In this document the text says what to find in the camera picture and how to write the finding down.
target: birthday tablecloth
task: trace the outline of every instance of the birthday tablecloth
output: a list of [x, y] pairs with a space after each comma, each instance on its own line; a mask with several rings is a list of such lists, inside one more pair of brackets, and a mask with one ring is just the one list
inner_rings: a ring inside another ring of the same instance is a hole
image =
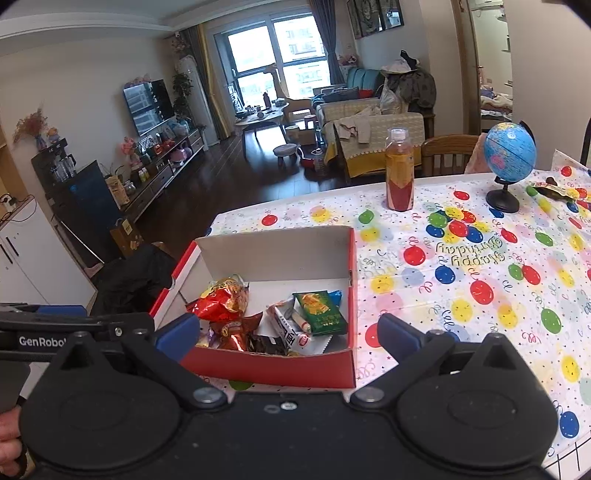
[[[553, 201], [531, 188], [548, 176], [577, 202]], [[383, 312], [466, 342], [501, 332], [554, 402], [560, 428], [550, 457], [591, 428], [591, 173], [556, 152], [551, 172], [534, 171], [510, 187], [521, 204], [513, 215], [489, 207], [485, 196], [499, 186], [485, 178], [417, 186], [414, 208], [404, 213], [388, 210], [384, 184], [261, 204], [220, 214], [212, 234], [354, 227], [358, 388], [397, 364], [378, 342]], [[281, 389], [208, 380], [226, 391]]]

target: white cabinet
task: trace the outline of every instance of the white cabinet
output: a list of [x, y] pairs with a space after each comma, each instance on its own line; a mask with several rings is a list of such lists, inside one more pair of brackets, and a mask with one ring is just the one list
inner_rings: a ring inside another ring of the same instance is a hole
[[[94, 286], [58, 239], [35, 199], [0, 226], [0, 245], [45, 299], [39, 303], [85, 307], [90, 303]], [[6, 259], [2, 248], [0, 259]]]
[[468, 0], [470, 10], [477, 10], [479, 8], [486, 7], [500, 7], [503, 4], [503, 0]]
[[0, 302], [47, 304], [4, 245], [0, 245]]

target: hat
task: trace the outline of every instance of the hat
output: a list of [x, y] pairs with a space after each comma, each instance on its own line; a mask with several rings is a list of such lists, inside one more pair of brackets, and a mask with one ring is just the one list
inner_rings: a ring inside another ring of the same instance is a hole
[[417, 69], [412, 69], [411, 67], [409, 67], [406, 60], [400, 58], [400, 59], [394, 60], [394, 62], [391, 63], [389, 66], [382, 67], [380, 69], [380, 73], [382, 75], [384, 75], [385, 77], [387, 77], [388, 75], [391, 75], [393, 73], [401, 74], [401, 73], [415, 72], [416, 70]]

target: red cardboard box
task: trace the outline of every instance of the red cardboard box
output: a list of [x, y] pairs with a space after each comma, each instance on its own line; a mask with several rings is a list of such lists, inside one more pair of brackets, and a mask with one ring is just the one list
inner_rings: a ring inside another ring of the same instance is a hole
[[[355, 235], [345, 226], [320, 226], [207, 236], [193, 242], [150, 312], [160, 328], [186, 312], [212, 280], [234, 273], [249, 282], [246, 315], [294, 292], [342, 290], [347, 335], [334, 335], [321, 355], [277, 356], [194, 347], [181, 361], [198, 375], [260, 384], [354, 388], [357, 339]], [[260, 335], [278, 336], [265, 316]], [[202, 322], [206, 329], [209, 322]]]

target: human hand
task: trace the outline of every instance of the human hand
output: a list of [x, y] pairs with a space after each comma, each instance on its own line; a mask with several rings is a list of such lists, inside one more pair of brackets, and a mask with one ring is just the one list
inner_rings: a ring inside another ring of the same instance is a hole
[[481, 134], [478, 138], [478, 143], [474, 147], [474, 152], [472, 152], [472, 156], [470, 157], [468, 165], [466, 165], [464, 173], [487, 173], [491, 171], [484, 156], [484, 142], [486, 140], [486, 135], [487, 134]]
[[18, 418], [21, 407], [14, 407], [0, 414], [0, 473], [6, 476], [18, 475], [20, 467], [16, 459], [22, 452], [22, 443], [18, 438], [21, 433], [18, 428]]

